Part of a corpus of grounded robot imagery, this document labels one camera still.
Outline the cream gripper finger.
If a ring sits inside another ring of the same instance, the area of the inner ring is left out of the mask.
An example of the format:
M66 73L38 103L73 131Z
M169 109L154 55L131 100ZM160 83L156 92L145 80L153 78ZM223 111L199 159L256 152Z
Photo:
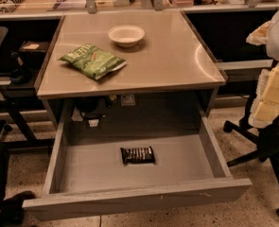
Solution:
M256 87L256 98L250 109L249 124L258 129L269 126L279 115L279 63L263 69Z
M266 44L268 41L268 28L270 22L266 22L263 25L255 29L249 36L246 38L246 42L252 45L262 45Z

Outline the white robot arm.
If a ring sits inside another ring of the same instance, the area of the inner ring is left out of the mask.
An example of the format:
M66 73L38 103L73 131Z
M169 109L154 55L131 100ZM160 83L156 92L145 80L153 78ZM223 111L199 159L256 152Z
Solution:
M253 45L264 44L267 55L277 61L271 70L261 71L256 98L249 113L249 124L264 129L279 115L279 10L269 21L250 33L246 42Z

